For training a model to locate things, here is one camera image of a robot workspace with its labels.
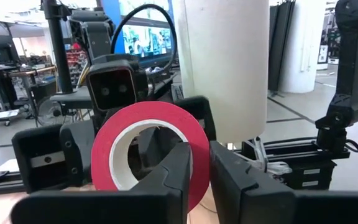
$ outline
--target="tape roll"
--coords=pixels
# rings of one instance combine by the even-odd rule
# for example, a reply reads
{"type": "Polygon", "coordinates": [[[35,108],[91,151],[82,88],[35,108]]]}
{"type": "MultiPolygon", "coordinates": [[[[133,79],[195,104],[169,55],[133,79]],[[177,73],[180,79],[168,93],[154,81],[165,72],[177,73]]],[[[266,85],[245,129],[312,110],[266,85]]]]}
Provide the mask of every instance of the tape roll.
{"type": "Polygon", "coordinates": [[[188,211],[203,198],[209,186],[209,142],[203,128],[189,112],[171,103],[135,103],[111,116],[95,137],[91,174],[96,190],[129,190],[139,181],[128,165],[128,148],[147,128],[162,126],[174,131],[191,147],[188,211]]]}

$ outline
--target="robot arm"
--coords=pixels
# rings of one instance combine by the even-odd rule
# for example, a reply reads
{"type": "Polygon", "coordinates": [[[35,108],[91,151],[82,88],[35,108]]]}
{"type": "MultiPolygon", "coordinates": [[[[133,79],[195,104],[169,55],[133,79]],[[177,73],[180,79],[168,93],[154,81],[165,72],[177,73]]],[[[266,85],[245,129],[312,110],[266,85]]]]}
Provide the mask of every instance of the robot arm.
{"type": "Polygon", "coordinates": [[[346,143],[345,128],[358,122],[358,0],[339,0],[335,14],[341,33],[336,92],[316,127],[318,146],[340,152],[346,143]]]}

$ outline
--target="monitor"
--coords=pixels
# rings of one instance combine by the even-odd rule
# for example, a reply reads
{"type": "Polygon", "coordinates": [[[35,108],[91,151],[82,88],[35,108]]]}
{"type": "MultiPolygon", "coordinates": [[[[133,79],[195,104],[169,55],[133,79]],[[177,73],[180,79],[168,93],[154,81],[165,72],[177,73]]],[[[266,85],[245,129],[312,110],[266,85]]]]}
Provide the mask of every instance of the monitor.
{"type": "MultiPolygon", "coordinates": [[[[119,24],[132,10],[149,3],[164,8],[173,20],[172,0],[105,1],[104,10],[115,24],[119,24]]],[[[115,53],[138,56],[140,65],[144,68],[163,67],[171,57],[172,40],[170,27],[163,14],[155,9],[146,9],[124,25],[116,43],[115,53]]]]}

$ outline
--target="masking tape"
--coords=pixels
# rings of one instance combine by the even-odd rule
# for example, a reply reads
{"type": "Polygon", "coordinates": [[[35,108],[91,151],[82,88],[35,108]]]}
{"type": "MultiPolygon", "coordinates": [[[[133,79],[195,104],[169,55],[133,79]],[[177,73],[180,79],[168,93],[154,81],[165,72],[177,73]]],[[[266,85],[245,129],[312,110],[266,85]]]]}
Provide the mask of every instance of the masking tape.
{"type": "Polygon", "coordinates": [[[171,103],[135,103],[112,115],[99,130],[91,153],[91,174],[96,190],[129,190],[139,181],[128,165],[128,148],[146,128],[166,127],[191,147],[188,211],[209,186],[209,142],[203,128],[187,111],[171,103]]]}

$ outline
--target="metal pole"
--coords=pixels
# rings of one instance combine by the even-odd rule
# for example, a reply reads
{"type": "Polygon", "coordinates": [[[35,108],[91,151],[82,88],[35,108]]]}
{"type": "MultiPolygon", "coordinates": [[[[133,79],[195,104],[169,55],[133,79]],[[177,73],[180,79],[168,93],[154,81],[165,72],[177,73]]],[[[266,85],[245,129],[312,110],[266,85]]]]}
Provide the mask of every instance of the metal pole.
{"type": "Polygon", "coordinates": [[[55,54],[56,67],[59,75],[60,89],[63,94],[73,93],[70,79],[70,69],[68,68],[65,44],[63,42],[63,32],[58,16],[56,0],[44,1],[45,18],[48,20],[50,38],[52,40],[53,52],[55,54]]]}

